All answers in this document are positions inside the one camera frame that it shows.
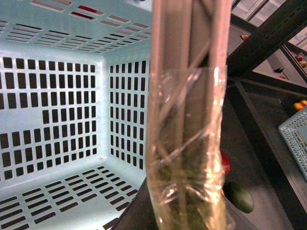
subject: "clear plastic bag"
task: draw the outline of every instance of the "clear plastic bag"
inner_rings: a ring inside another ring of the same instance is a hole
[[[220,133],[227,68],[151,76],[147,183],[160,230],[225,230]]]

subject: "avocado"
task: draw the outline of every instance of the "avocado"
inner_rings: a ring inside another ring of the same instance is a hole
[[[226,198],[239,210],[251,213],[254,210],[254,199],[246,188],[236,182],[229,182],[223,187]]]

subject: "plastic basket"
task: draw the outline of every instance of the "plastic basket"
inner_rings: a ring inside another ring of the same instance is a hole
[[[107,230],[145,178],[151,3],[0,2],[0,227]]]
[[[282,123],[279,132],[307,181],[307,107]]]

